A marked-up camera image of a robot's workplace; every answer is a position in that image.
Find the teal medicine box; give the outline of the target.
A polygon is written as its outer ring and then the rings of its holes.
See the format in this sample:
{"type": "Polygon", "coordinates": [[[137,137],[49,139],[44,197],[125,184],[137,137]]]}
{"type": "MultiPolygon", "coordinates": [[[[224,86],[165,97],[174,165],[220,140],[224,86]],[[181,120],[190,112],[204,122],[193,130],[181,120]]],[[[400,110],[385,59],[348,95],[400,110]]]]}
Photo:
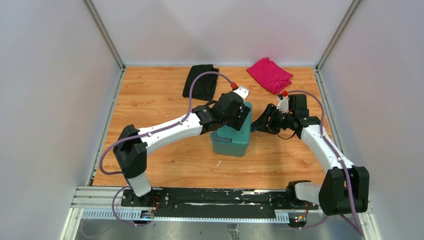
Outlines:
{"type": "Polygon", "coordinates": [[[240,130],[223,126],[210,134],[212,149],[215,154],[233,157],[243,157],[246,154],[251,138],[252,110],[250,102],[245,103],[250,108],[240,130]]]}

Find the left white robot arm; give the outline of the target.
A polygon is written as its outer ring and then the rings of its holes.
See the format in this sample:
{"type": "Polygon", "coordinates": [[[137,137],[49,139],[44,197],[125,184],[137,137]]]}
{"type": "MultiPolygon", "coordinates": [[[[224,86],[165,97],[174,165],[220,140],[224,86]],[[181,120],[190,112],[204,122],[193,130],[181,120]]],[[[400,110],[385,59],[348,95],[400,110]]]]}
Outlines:
{"type": "Polygon", "coordinates": [[[250,91],[237,86],[223,93],[219,100],[199,105],[187,114],[168,122],[136,129],[128,125],[122,131],[113,154],[124,178],[140,206],[149,206],[153,201],[152,186],[148,180],[147,158],[156,150],[179,140],[215,132],[224,126],[240,131],[251,108],[246,99],[250,91]]]}

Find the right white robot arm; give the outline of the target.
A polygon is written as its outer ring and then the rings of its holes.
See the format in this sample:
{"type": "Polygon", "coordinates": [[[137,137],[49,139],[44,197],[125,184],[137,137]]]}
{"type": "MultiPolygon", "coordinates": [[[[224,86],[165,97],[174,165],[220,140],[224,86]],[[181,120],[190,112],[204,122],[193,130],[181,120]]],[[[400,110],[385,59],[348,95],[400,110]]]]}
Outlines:
{"type": "Polygon", "coordinates": [[[309,147],[325,172],[322,184],[309,180],[289,182],[286,204],[298,209],[305,202],[313,203],[328,216],[364,213],[369,203],[369,171],[364,166],[356,166],[331,140],[324,127],[323,106],[320,106],[320,117],[310,115],[308,96],[322,105],[310,92],[290,90],[279,94],[278,104],[268,104],[251,124],[253,131],[271,135],[292,130],[309,147]]]}

